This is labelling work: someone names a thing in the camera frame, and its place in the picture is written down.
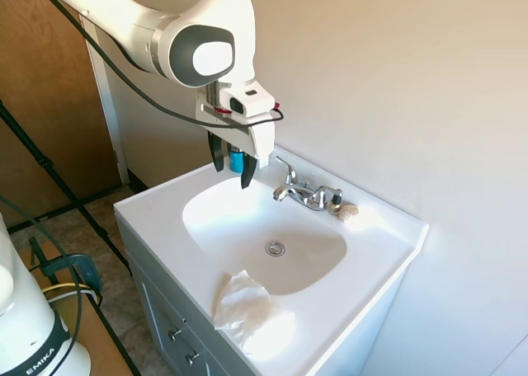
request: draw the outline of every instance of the bathroom vanity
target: bathroom vanity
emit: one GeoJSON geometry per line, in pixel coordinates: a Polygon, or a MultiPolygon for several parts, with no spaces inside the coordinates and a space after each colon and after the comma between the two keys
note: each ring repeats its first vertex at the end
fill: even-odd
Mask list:
{"type": "Polygon", "coordinates": [[[428,229],[278,147],[245,190],[239,175],[208,165],[121,201],[115,214],[155,344],[185,376],[359,376],[428,229]],[[342,190],[359,214],[343,223],[274,201],[288,172],[274,156],[303,182],[342,190]],[[268,360],[213,328],[219,292],[241,270],[295,314],[292,342],[268,360]]]}

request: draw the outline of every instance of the yellow cable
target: yellow cable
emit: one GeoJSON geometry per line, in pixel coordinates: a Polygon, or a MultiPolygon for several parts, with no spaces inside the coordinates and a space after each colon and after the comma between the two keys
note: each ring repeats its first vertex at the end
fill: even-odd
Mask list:
{"type": "MultiPolygon", "coordinates": [[[[46,292],[49,292],[49,291],[53,291],[54,289],[59,289],[59,288],[63,288],[63,287],[75,287],[75,286],[76,286],[75,283],[56,284],[56,285],[52,285],[50,287],[42,289],[42,294],[45,294],[46,292]]],[[[91,287],[88,287],[86,284],[79,284],[79,287],[92,289],[91,287]]]]}

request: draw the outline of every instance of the wooden door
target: wooden door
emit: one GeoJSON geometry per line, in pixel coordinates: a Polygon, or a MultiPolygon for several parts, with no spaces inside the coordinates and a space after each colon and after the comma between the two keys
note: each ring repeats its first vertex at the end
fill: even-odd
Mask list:
{"type": "MultiPolygon", "coordinates": [[[[47,0],[0,0],[0,99],[78,197],[120,184],[86,43],[47,0]]],[[[1,120],[0,193],[33,215],[69,203],[1,120]]]]}

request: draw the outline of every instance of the faucet handle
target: faucet handle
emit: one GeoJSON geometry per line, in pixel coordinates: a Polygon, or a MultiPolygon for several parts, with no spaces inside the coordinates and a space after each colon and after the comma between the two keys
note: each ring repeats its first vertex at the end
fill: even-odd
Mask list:
{"type": "Polygon", "coordinates": [[[297,178],[297,172],[295,172],[294,167],[289,164],[286,160],[284,160],[282,157],[275,156],[275,160],[278,162],[285,164],[288,167],[288,175],[286,176],[285,183],[286,185],[295,185],[299,183],[299,180],[297,178]]]}

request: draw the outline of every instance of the white robotic arm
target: white robotic arm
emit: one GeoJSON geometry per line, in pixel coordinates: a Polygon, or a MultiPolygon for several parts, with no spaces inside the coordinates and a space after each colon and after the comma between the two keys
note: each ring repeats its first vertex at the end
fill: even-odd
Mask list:
{"type": "Polygon", "coordinates": [[[197,97],[196,118],[228,126],[206,127],[214,165],[223,168],[220,138],[225,139],[244,151],[242,187],[249,185],[257,159],[265,166],[273,150],[270,110],[276,106],[255,80],[251,0],[200,0],[180,16],[133,0],[63,1],[110,35],[137,68],[186,87],[206,87],[197,97]]]}

